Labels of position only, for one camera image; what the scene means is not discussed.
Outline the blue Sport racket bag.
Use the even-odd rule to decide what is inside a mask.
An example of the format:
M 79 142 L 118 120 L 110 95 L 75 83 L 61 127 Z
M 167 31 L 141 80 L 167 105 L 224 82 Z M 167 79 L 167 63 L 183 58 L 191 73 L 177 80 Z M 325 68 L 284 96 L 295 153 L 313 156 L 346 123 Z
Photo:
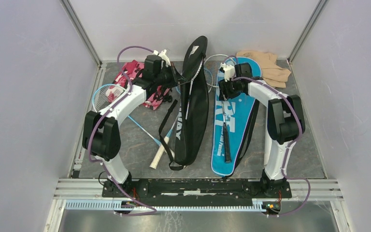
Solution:
M 214 128 L 211 157 L 212 171 L 222 178 L 233 175 L 251 142 L 257 118 L 259 101 L 241 93 L 228 101 L 220 101 L 219 89 L 214 96 Z M 229 143 L 229 160 L 226 162 L 223 127 L 226 123 Z

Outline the black Crossway racket bag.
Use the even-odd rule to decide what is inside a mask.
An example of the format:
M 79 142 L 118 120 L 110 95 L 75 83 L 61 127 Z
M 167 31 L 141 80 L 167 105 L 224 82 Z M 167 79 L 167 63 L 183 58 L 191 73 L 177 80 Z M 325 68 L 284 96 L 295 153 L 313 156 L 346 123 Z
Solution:
M 208 39 L 201 35 L 192 42 L 189 46 L 185 58 L 183 60 L 182 72 L 177 75 L 189 79 L 189 82 L 195 75 L 195 68 L 198 68 L 202 57 L 206 57 Z M 196 79 L 193 82 L 191 93 L 190 110 L 188 119 L 186 116 L 186 105 L 190 83 L 178 86 L 180 89 L 180 99 L 175 100 L 166 113 L 163 122 L 160 124 L 159 130 L 162 131 L 170 114 L 176 104 L 179 104 L 179 112 L 177 115 L 174 152 L 170 151 L 168 144 L 163 142 L 163 146 L 168 152 L 169 168 L 173 171 L 180 171 L 186 166 L 191 165 L 197 158 L 205 134 L 208 111 L 209 111 L 209 96 L 206 78 L 204 74 L 204 64 Z

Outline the beige folded cloth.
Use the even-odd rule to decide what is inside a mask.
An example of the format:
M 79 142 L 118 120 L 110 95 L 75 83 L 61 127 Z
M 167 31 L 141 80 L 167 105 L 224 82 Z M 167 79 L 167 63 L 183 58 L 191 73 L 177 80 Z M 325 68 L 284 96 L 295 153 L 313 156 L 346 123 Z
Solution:
M 262 72 L 262 78 L 272 87 L 286 88 L 291 71 L 276 64 L 278 56 L 270 52 L 254 50 L 239 51 L 238 57 L 250 58 L 258 63 Z

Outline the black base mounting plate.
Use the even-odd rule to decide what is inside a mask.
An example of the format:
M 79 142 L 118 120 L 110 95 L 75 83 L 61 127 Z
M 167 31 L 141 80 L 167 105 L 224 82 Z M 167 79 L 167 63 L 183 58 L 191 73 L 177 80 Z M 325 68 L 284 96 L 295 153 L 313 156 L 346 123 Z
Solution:
M 257 179 L 131 180 L 123 190 L 143 204 L 157 206 L 250 206 L 253 199 L 292 198 L 287 181 L 267 184 Z

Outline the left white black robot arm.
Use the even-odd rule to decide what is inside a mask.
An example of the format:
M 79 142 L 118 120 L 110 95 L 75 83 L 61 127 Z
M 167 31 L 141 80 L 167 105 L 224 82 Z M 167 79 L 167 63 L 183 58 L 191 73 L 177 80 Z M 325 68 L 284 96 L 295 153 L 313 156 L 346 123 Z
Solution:
M 121 197 L 131 194 L 132 183 L 127 181 L 130 172 L 119 155 L 120 126 L 134 109 L 157 93 L 158 87 L 175 86 L 178 75 L 164 52 L 148 55 L 140 77 L 128 80 L 127 88 L 117 86 L 119 95 L 115 100 L 85 116 L 82 146 L 89 152 L 91 162 L 103 164 L 108 179 L 114 182 L 114 191 Z

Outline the white shuttlecock tube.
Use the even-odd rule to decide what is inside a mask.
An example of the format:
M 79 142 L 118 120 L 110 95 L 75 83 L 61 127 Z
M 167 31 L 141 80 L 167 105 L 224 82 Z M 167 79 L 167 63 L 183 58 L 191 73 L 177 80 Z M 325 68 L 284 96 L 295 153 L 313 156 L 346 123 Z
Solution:
M 268 132 L 265 132 L 265 145 L 264 145 L 264 166 L 268 164 L 271 154 L 272 139 Z

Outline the pink camouflage racket bag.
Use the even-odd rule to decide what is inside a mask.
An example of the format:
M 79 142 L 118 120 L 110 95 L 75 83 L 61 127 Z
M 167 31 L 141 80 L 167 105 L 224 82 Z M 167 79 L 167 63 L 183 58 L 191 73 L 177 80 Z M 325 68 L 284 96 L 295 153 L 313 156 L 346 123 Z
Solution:
M 136 77 L 142 77 L 142 70 L 144 69 L 144 63 L 133 60 L 131 62 L 126 62 L 123 66 L 123 71 L 126 75 L 133 81 Z M 122 74 L 121 71 L 117 74 L 115 79 L 112 81 L 112 84 L 123 86 L 123 88 L 127 87 L 127 80 Z M 158 86 L 157 91 L 153 93 L 143 106 L 152 110 L 156 110 L 163 102 L 172 102 L 172 96 L 170 95 L 171 89 Z

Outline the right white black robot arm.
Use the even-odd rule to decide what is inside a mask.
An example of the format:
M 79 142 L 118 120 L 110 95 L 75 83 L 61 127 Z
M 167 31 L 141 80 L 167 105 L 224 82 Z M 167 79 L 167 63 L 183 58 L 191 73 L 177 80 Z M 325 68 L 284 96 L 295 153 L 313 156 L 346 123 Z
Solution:
M 272 197 L 288 187 L 286 166 L 297 141 L 305 131 L 301 99 L 286 95 L 271 87 L 259 76 L 252 75 L 248 63 L 221 63 L 224 78 L 218 82 L 220 100 L 230 100 L 244 93 L 255 98 L 266 109 L 264 170 L 259 189 L 263 196 Z

